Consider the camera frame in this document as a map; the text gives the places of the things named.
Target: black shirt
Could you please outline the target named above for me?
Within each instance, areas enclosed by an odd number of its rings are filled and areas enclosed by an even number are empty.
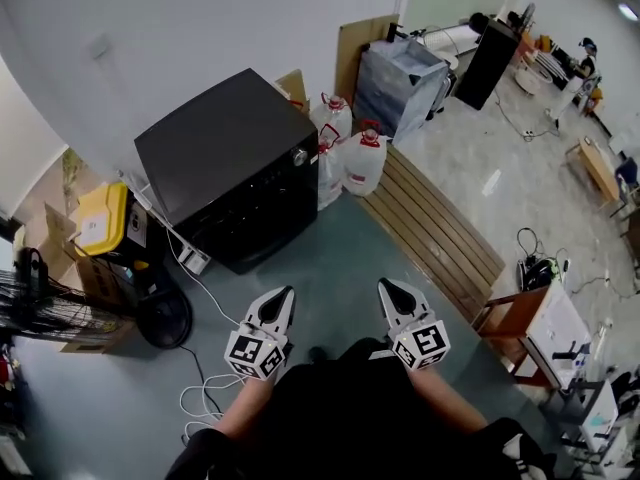
[[[287,372],[250,441],[232,442],[215,430],[194,434],[167,479],[432,479],[454,474],[516,480],[518,466],[502,449],[518,433],[524,436],[523,459],[546,464],[538,446],[512,420],[499,420],[472,436],[453,431],[416,394],[396,358],[365,361],[357,368],[327,361]]]
[[[593,59],[589,56],[585,57],[584,60],[580,63],[580,68],[584,69],[584,68],[591,68],[591,71],[589,71],[589,75],[587,77],[585,77],[582,73],[576,71],[575,74],[578,78],[582,78],[583,80],[585,78],[588,78],[589,76],[593,75],[594,71],[596,70],[596,65],[593,62]]]

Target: gray floor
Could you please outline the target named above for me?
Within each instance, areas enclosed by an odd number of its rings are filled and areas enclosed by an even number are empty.
[[[205,375],[228,372],[222,354],[229,325],[204,292],[172,268],[194,309],[187,345],[199,355]],[[515,418],[543,450],[558,451],[558,432],[515,387],[493,352],[347,195],[255,271],[236,276],[213,266],[204,281],[236,319],[258,295],[291,284],[298,297],[290,331],[296,345],[290,364],[296,364],[313,345],[338,355],[363,336],[382,337],[386,326],[375,289],[381,276],[422,289],[444,320],[452,350],[438,369],[447,380],[488,419]],[[20,449],[37,478],[163,477],[181,451],[180,435],[192,419],[178,407],[182,389],[198,381],[187,352],[160,352],[135,335],[113,355],[60,354],[48,342],[28,340],[19,340],[17,355],[31,394],[28,439]],[[216,398],[225,408],[234,394],[229,389]],[[197,397],[187,400],[192,410],[198,410],[197,402]],[[570,469],[560,451],[559,470],[568,476]]]
[[[539,95],[529,97],[507,72],[497,90],[503,109],[517,127],[535,133],[552,127],[543,110],[560,93],[555,86],[543,87]],[[546,254],[553,256],[562,247],[569,251],[572,265],[567,290],[577,290],[585,281],[609,272],[619,292],[634,293],[632,259],[619,238],[622,227],[609,219],[616,206],[598,211],[600,194],[584,167],[575,157],[567,164],[564,155],[578,137],[588,136],[607,152],[612,165],[619,165],[604,131],[593,119],[580,117],[572,106],[561,119],[560,137],[546,134],[525,143],[496,102],[494,93],[477,112],[449,98],[444,113],[398,145],[507,263],[494,295],[516,291],[515,264],[523,258],[516,233],[522,227],[535,230]],[[485,196],[483,189],[496,170],[500,178]],[[533,247],[523,234],[525,240],[525,247]],[[606,317],[614,321],[602,363],[635,368],[640,359],[640,296],[621,301],[602,281],[596,281],[575,295],[573,302],[593,332]]]

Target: desk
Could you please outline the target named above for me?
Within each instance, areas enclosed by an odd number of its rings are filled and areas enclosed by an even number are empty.
[[[492,312],[504,304],[511,304],[504,318],[496,327],[485,330]],[[526,350],[514,368],[520,384],[562,389],[569,386],[579,367],[575,361],[553,359],[553,355],[572,347],[579,350],[591,342],[591,335],[560,282],[490,300],[486,307],[489,311],[478,328],[480,336],[498,343],[517,340]]]
[[[589,144],[585,138],[582,138],[578,141],[574,147],[569,149],[565,156],[568,156],[574,150],[578,150],[578,156],[587,171],[596,182],[596,185],[602,192],[605,202],[602,204],[604,207],[606,204],[611,203],[613,201],[617,201],[620,198],[620,188],[618,187],[618,182],[616,181],[615,175],[609,170],[606,162],[602,158],[602,154],[600,150],[596,147],[595,142],[590,140]]]

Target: white cable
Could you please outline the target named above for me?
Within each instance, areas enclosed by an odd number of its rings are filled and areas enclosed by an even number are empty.
[[[169,230],[166,229],[167,232],[167,239],[169,240],[169,248],[171,249],[171,254],[173,254],[174,259],[178,262],[178,265],[180,265],[182,267],[182,270],[184,270],[186,272],[186,274],[193,279],[196,283],[198,283],[200,285],[200,287],[207,292],[207,295],[209,297],[211,297],[211,300],[214,302],[214,304],[216,305],[216,307],[218,308],[218,311],[220,311],[220,314],[225,317],[227,320],[229,320],[230,322],[233,322],[234,324],[236,324],[237,326],[240,325],[239,322],[236,322],[233,318],[231,318],[229,315],[227,315],[223,310],[222,310],[222,306],[220,306],[220,303],[218,302],[218,299],[216,299],[213,294],[209,291],[209,289],[202,283],[202,281],[200,281],[197,277],[195,277],[191,272],[189,272],[189,269],[187,269],[187,267],[185,267],[182,263],[180,263],[180,260],[178,259],[178,256],[176,256],[176,252],[173,250],[173,244],[171,243],[171,235],[169,234]]]
[[[224,386],[208,386],[207,384],[209,384],[210,381],[212,381],[213,379],[220,379],[223,377],[233,377],[236,380],[234,380],[233,382],[230,382],[228,384],[225,384]],[[188,414],[189,416],[191,416],[192,418],[212,418],[214,420],[214,422],[220,421],[220,417],[224,416],[224,413],[222,412],[212,412],[209,410],[209,407],[207,406],[207,398],[206,398],[206,394],[205,394],[205,390],[206,389],[227,389],[235,384],[238,384],[239,382],[242,383],[244,385],[244,379],[246,379],[246,377],[241,377],[240,375],[237,375],[235,373],[224,373],[222,375],[213,375],[211,377],[207,377],[204,381],[204,384],[202,384],[202,386],[188,386],[186,388],[184,388],[182,390],[182,393],[180,393],[180,400],[179,400],[179,404],[180,404],[180,409],[182,409],[182,411],[185,414]],[[188,411],[187,409],[185,409],[184,407],[184,395],[188,392],[191,391],[192,389],[199,389],[202,392],[202,406],[204,407],[204,410],[206,411],[204,414],[194,414],[190,411]],[[190,439],[189,436],[189,427],[191,425],[202,425],[208,428],[214,428],[212,423],[207,423],[206,421],[189,421],[185,426],[184,426],[184,435],[187,438],[187,441]]]

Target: white container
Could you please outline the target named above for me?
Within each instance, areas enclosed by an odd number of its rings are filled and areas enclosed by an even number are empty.
[[[318,211],[333,203],[342,193],[342,158],[335,145],[321,142],[318,147]]]
[[[351,137],[353,116],[344,98],[322,93],[322,104],[314,108],[309,119],[318,129],[318,140],[329,146],[343,144]]]
[[[365,130],[351,137],[344,145],[344,187],[357,196],[373,192],[387,159],[387,140],[373,129]]]

